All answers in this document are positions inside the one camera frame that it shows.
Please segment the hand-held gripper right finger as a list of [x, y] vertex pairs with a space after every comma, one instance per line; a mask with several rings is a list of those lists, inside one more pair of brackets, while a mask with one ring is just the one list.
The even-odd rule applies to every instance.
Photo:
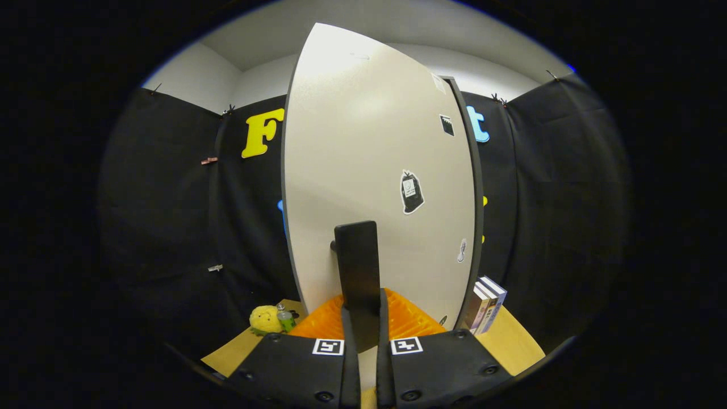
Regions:
[[465, 329], [390, 339], [380, 289], [376, 394], [379, 408], [471, 408], [505, 389], [509, 371]]

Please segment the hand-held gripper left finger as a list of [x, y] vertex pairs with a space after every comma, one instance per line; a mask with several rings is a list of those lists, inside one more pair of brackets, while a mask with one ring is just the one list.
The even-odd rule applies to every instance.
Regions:
[[344, 297], [335, 296], [294, 334], [273, 332], [225, 378], [249, 408], [359, 408], [358, 354]]

